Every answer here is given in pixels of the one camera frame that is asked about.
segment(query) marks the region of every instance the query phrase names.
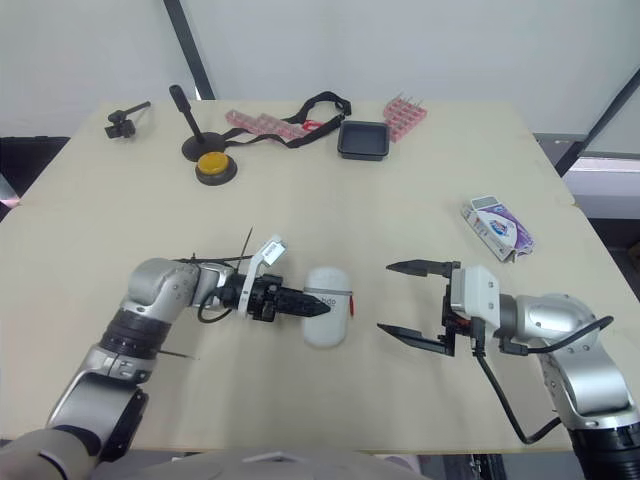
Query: small black clamp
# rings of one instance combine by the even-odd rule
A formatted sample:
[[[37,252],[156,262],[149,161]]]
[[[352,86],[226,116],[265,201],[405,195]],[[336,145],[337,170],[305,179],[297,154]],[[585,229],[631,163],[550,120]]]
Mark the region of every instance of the small black clamp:
[[[105,132],[107,132],[107,137],[129,138],[133,136],[136,133],[136,127],[131,120],[127,120],[127,115],[150,106],[151,106],[151,102],[144,102],[128,110],[116,110],[115,112],[110,113],[109,116],[107,117],[107,120],[113,123],[113,125],[104,127]]]

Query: black square dish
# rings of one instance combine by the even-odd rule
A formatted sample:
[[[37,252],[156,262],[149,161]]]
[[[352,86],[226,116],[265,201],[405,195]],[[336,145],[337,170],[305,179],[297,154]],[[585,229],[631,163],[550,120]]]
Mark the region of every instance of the black square dish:
[[[382,160],[389,153],[386,123],[347,120],[340,126],[338,151],[351,160]]]

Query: pink test tube rack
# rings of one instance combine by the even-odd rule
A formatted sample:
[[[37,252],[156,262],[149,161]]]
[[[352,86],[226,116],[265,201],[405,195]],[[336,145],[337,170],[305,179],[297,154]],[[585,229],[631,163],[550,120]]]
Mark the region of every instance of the pink test tube rack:
[[[284,122],[266,113],[261,114],[258,118],[254,118],[237,110],[229,110],[225,118],[234,127],[244,128],[254,135],[273,133],[287,140],[292,140],[294,138],[304,137],[307,134],[302,127]]]
[[[395,143],[413,130],[427,116],[427,111],[397,96],[387,103],[382,115],[389,125],[389,138]]]

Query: black lanyard strap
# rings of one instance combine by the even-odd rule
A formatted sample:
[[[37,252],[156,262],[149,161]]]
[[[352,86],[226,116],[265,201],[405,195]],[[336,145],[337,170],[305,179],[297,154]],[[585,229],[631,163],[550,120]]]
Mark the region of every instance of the black lanyard strap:
[[[318,102],[333,102],[336,108],[340,110],[340,114],[336,115],[335,117],[333,117],[331,120],[329,120],[327,123],[323,124],[322,126],[307,133],[304,137],[294,138],[293,140],[286,141],[280,135],[276,135],[275,133],[265,133],[263,135],[258,135],[255,138],[252,138],[251,140],[248,140],[246,142],[238,142],[237,140],[230,140],[230,139],[242,133],[251,133],[251,132],[249,132],[244,128],[232,128],[231,130],[229,130],[228,132],[222,135],[225,139],[224,146],[226,148],[226,147],[237,147],[241,145],[251,145],[252,143],[257,143],[262,140],[269,139],[269,140],[275,140],[276,142],[280,142],[287,148],[298,148],[298,147],[302,147],[303,145],[307,145],[333,132],[336,128],[340,126],[340,124],[342,123],[342,120],[344,120],[345,117],[348,117],[349,115],[351,115],[351,102],[349,102],[348,100],[345,100],[344,98],[339,97],[333,92],[326,91],[326,92],[319,93],[315,97],[312,97],[306,102],[304,102],[304,105],[302,105],[302,108],[300,108],[298,113],[296,113],[295,115],[291,117],[283,118],[282,120],[288,123],[302,124],[307,119],[307,115],[309,114],[309,111],[311,111],[311,109]]]

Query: round black base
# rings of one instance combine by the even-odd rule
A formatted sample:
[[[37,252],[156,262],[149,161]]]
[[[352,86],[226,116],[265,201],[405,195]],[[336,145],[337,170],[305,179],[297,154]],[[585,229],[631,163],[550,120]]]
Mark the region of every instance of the round black base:
[[[191,160],[197,162],[198,159],[209,152],[224,152],[224,137],[219,133],[203,132],[204,143],[199,143],[196,137],[187,138],[182,144],[182,154]]]
[[[232,180],[233,177],[238,173],[238,165],[233,160],[233,158],[229,157],[229,166],[227,169],[215,175],[207,175],[198,170],[198,165],[196,165],[196,178],[200,180],[205,185],[222,185],[223,183],[227,183],[229,180]]]

